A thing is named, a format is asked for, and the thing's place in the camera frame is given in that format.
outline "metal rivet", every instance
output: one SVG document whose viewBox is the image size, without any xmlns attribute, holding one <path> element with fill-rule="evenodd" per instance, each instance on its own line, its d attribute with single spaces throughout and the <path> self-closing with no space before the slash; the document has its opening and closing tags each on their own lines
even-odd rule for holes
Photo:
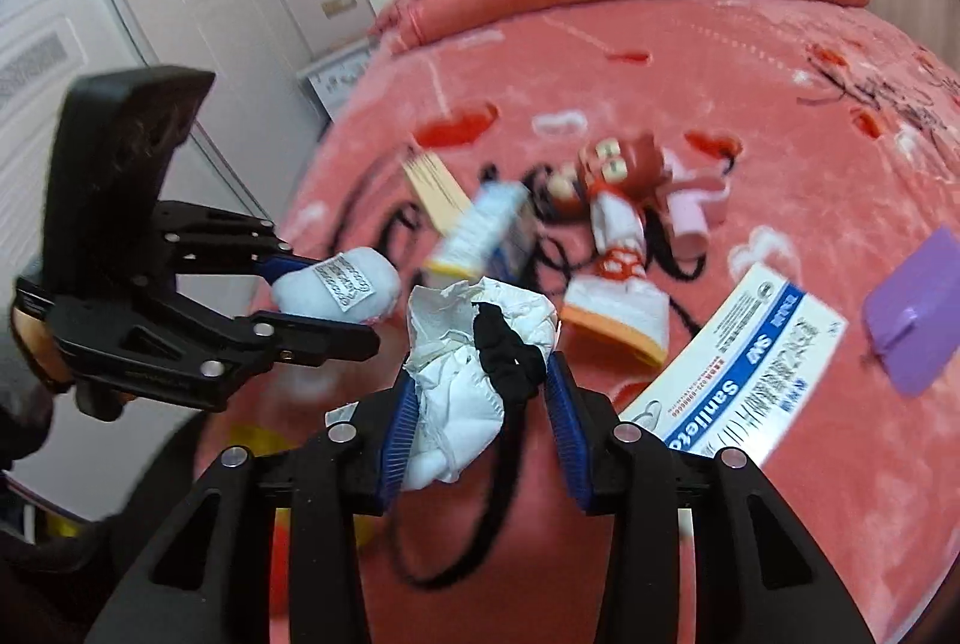
<svg viewBox="0 0 960 644">
<path fill-rule="evenodd" d="M 236 468 L 247 461 L 250 453 L 242 446 L 232 446 L 224 449 L 220 455 L 220 465 L 226 465 L 227 468 Z"/>
<path fill-rule="evenodd" d="M 742 449 L 724 449 L 720 453 L 720 462 L 728 468 L 742 468 L 747 465 L 747 456 Z"/>
<path fill-rule="evenodd" d="M 227 367 L 219 360 L 207 360 L 200 366 L 200 373 L 203 373 L 208 379 L 216 379 L 218 376 L 224 375 L 225 370 L 227 370 Z"/>
<path fill-rule="evenodd" d="M 349 422 L 337 422 L 326 431 L 326 437 L 334 443 L 349 443 L 357 437 L 357 428 Z"/>
<path fill-rule="evenodd" d="M 632 422 L 620 422 L 613 428 L 613 437 L 620 443 L 637 443 L 643 436 L 643 431 Z"/>
</svg>

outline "crumpled tissue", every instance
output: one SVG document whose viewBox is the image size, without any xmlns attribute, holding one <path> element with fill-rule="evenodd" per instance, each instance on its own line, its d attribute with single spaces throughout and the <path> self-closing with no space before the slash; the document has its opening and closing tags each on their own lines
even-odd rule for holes
<svg viewBox="0 0 960 644">
<path fill-rule="evenodd" d="M 499 305 L 507 324 L 524 343 L 538 347 L 544 361 L 553 351 L 557 310 L 542 294 L 490 278 L 443 290 L 415 286 L 407 307 L 410 355 L 403 367 L 416 384 L 419 423 L 404 489 L 457 481 L 503 425 L 503 401 L 473 346 L 474 303 Z M 326 423 L 349 419 L 355 405 L 328 412 Z"/>
</svg>

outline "white label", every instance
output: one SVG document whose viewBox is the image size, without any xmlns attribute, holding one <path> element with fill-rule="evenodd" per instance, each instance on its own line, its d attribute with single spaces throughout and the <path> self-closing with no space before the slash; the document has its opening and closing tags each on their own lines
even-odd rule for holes
<svg viewBox="0 0 960 644">
<path fill-rule="evenodd" d="M 713 457 L 736 446 L 760 465 L 810 398 L 846 329 L 839 313 L 754 265 L 620 418 L 671 449 Z"/>
<path fill-rule="evenodd" d="M 367 280 L 367 276 L 363 275 L 343 254 L 318 262 L 310 269 L 323 282 L 334 302 L 344 313 L 361 300 L 370 297 L 371 294 L 376 294 L 376 289 L 373 289 L 373 284 Z"/>
</svg>

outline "black strap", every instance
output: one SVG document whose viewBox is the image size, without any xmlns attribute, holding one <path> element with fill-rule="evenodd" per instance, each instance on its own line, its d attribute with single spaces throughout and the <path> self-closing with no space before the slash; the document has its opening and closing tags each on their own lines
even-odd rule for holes
<svg viewBox="0 0 960 644">
<path fill-rule="evenodd" d="M 449 588 L 472 574 L 490 552 L 510 510 L 520 477 L 520 459 L 526 435 L 527 402 L 546 378 L 544 356 L 536 346 L 522 342 L 510 329 L 498 305 L 480 303 L 473 320 L 473 344 L 493 389 L 503 399 L 503 427 L 496 438 L 493 479 L 487 503 L 469 546 L 453 564 L 430 577 L 416 577 L 406 566 L 397 536 L 400 522 L 394 511 L 387 522 L 387 541 L 395 570 L 408 585 L 424 590 Z"/>
</svg>

